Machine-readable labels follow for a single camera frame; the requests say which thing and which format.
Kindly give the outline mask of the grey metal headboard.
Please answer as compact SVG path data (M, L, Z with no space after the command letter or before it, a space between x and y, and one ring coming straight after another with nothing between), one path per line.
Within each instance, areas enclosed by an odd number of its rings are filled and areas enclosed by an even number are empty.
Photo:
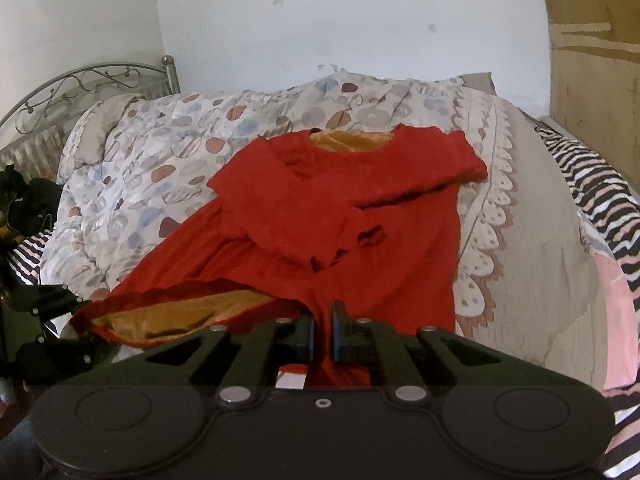
M70 130L93 104L130 92L157 99L179 91L177 66L168 54L156 64L99 62L68 70L1 117L1 165L14 166L27 179L51 177Z

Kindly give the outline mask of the patterned white duvet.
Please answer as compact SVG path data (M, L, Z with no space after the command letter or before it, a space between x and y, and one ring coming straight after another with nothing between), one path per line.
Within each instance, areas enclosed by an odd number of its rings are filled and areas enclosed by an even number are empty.
M73 126L61 154L62 196L40 281L85 299L110 292L213 198L208 179L260 136L313 128L387 131L399 124L449 130L454 89L488 84L484 75L424 82L344 71L270 93L97 102Z

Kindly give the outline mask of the black white striped bedsheet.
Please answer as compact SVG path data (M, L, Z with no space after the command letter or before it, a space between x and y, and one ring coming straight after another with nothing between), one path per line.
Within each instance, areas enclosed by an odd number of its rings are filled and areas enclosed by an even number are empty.
M634 310L639 267L638 206L617 172L582 144L557 133L535 132L570 191L577 208L580 237L597 265L606 314L606 375L600 389L627 387L636 379L639 367ZM89 301L102 300L109 294Z

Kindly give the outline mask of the red long-sleeved child's dress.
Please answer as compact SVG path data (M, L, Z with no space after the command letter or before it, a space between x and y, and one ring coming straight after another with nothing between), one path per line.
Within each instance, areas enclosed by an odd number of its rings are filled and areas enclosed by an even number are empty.
M213 200L80 308L73 329L145 348L217 323L247 333L309 312L320 359L306 386L367 385L362 366L332 360L333 305L402 334L453 330L459 188L487 176L461 131L256 139L209 179Z

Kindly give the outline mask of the beige scalloped pillow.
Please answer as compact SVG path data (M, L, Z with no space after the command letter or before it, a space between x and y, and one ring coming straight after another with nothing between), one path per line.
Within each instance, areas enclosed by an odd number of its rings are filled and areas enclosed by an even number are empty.
M488 168L458 195L457 334L602 388L604 295L558 166L506 100L462 86L448 94L452 123Z

